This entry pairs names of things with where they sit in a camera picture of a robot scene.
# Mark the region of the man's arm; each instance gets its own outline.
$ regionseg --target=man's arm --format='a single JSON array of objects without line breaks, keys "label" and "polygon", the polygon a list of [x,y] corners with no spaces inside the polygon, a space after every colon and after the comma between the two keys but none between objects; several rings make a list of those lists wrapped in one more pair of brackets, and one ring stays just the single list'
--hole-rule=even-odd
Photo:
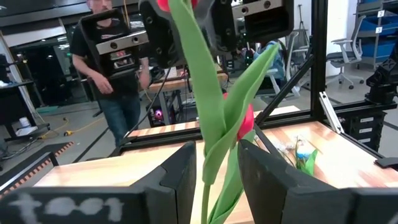
[{"label": "man's arm", "polygon": [[149,60],[148,58],[142,58],[141,61],[141,72],[139,74],[139,83],[141,88],[146,89],[150,84],[150,74],[149,74]]}]

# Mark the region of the tulip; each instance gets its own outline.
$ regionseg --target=tulip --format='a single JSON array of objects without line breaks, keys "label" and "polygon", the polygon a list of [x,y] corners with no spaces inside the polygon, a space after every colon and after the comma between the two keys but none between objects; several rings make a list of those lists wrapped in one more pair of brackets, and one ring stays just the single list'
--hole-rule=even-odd
[{"label": "tulip", "polygon": [[[200,131],[205,140],[202,176],[205,186],[201,223],[223,223],[243,192],[236,147],[232,147],[229,152],[224,186],[208,219],[210,187],[215,182],[221,163],[231,148],[231,143],[243,136],[249,141],[254,138],[254,131],[248,132],[254,125],[254,118],[250,118],[253,113],[249,104],[271,66],[279,46],[274,45],[260,54],[259,58],[235,81],[227,99],[224,100],[213,57],[193,14],[192,7],[195,5],[191,0],[171,0],[168,4],[190,69],[200,119]],[[251,115],[248,115],[248,108],[251,110]]]}]

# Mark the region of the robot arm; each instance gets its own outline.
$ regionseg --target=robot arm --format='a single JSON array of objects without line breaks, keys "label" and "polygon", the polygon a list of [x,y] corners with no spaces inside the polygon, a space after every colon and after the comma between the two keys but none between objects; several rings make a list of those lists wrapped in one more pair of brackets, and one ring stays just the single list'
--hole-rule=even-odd
[{"label": "robot arm", "polygon": [[[291,0],[244,0],[238,6],[231,6],[231,3],[232,0],[201,0],[194,4],[195,18],[214,55],[234,52],[240,32],[244,32],[246,39],[252,42],[267,42],[286,36],[293,29]],[[112,78],[126,75],[139,68],[139,58],[148,56],[153,56],[160,68],[186,64],[178,30],[167,7],[159,5],[157,0],[141,0],[139,12],[145,31],[134,33],[123,22],[123,15],[117,9],[81,19],[82,33],[101,73],[112,74]],[[125,32],[98,42],[90,36],[95,33],[92,24],[107,18],[119,19]],[[239,21],[243,21],[244,29],[240,29]],[[114,68],[115,61],[109,55],[120,50],[130,54],[118,60],[130,58],[132,64]]]}]

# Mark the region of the metal bracket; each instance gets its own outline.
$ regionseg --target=metal bracket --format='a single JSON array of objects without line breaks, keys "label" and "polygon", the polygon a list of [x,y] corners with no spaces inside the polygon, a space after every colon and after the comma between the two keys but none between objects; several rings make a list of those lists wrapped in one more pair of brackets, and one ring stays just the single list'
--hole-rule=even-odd
[{"label": "metal bracket", "polygon": [[340,120],[338,119],[336,112],[329,101],[329,97],[326,95],[326,92],[319,92],[319,99],[332,130],[334,130],[334,132],[337,134],[344,133],[344,129],[341,127]]},{"label": "metal bracket", "polygon": [[232,7],[232,13],[234,19],[238,19],[282,6],[281,0],[260,0]]},{"label": "metal bracket", "polygon": [[118,50],[124,50],[128,47],[137,46],[148,43],[148,36],[146,31],[139,31],[125,37],[120,37],[114,40],[109,40],[96,45],[100,55],[108,54]]}]

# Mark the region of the man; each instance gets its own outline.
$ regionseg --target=man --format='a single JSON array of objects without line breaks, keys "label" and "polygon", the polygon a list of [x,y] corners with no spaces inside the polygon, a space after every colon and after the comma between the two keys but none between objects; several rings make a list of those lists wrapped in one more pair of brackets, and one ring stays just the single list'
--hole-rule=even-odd
[{"label": "man", "polygon": [[[87,0],[87,5],[94,14],[112,9],[111,0]],[[121,21],[106,19],[97,22],[97,29],[101,33],[101,37],[98,38],[106,39],[121,33],[115,26],[118,22]],[[70,52],[73,55],[72,59],[75,68],[91,78],[95,83],[98,102],[101,105],[109,129],[113,133],[116,146],[120,146],[124,135],[137,124],[139,119],[141,109],[137,80],[139,80],[141,88],[145,89],[149,86],[148,59],[141,59],[142,69],[138,77],[132,73],[122,78],[108,80],[106,77],[111,74],[100,74],[98,72],[80,27],[76,27],[73,33]],[[124,54],[125,52],[116,52],[113,57],[119,57]]]}]

